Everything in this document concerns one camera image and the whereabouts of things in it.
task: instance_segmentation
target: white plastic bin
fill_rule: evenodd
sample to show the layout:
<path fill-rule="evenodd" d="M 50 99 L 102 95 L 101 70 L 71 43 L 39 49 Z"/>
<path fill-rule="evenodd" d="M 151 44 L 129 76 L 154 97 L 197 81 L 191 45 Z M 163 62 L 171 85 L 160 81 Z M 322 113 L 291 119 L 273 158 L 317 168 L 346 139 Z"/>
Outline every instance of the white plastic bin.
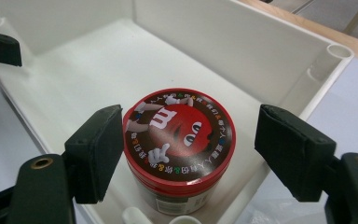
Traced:
<path fill-rule="evenodd" d="M 211 200 L 192 214 L 232 223 L 268 168 L 254 150 L 260 104 L 306 119 L 353 57 L 350 49 L 230 0 L 0 0 L 0 33 L 21 42 L 23 67 L 0 64 L 0 84 L 49 153 L 96 110 L 188 88 L 226 108 L 237 147 Z M 172 217 L 140 197 L 122 158 L 97 223 L 119 222 L 130 206 L 154 223 Z"/>

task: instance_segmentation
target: cartoon hand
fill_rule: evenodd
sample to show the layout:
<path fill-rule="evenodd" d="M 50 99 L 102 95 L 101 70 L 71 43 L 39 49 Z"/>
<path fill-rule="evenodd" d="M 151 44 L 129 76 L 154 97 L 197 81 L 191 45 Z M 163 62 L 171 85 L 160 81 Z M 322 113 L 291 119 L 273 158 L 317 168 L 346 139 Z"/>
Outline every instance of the cartoon hand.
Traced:
<path fill-rule="evenodd" d="M 165 156 L 165 152 L 167 152 L 167 149 L 170 147 L 170 144 L 166 143 L 164 145 L 162 145 L 162 148 L 159 149 L 158 147 L 156 147 L 153 150 L 149 151 L 149 162 L 154 164 L 154 163 L 158 163 L 158 162 L 165 162 L 168 163 L 170 161 L 170 159 L 168 157 Z"/>
<path fill-rule="evenodd" d="M 165 100 L 165 104 L 167 104 L 167 105 L 176 105 L 176 104 L 179 104 L 179 100 L 175 99 L 172 95 L 170 95 Z"/>

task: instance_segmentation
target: red cylindrical container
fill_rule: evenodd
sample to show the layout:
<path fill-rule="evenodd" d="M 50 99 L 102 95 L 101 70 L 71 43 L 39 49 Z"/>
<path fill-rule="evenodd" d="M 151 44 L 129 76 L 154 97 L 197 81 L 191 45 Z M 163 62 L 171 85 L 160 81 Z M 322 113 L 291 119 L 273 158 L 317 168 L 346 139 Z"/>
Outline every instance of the red cylindrical container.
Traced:
<path fill-rule="evenodd" d="M 188 89 L 147 95 L 124 116 L 125 155 L 145 200 L 161 213 L 201 208 L 228 167 L 235 129 L 210 96 Z"/>

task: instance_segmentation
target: container lid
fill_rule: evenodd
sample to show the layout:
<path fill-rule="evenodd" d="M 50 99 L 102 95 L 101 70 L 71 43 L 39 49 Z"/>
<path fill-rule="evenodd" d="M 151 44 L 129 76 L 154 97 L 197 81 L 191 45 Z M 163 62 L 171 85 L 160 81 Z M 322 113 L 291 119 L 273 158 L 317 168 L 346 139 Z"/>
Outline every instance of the container lid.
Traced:
<path fill-rule="evenodd" d="M 127 112 L 123 125 L 124 152 L 136 177 L 149 188 L 174 194 L 213 185 L 235 147 L 225 108 L 188 89 L 147 95 Z"/>

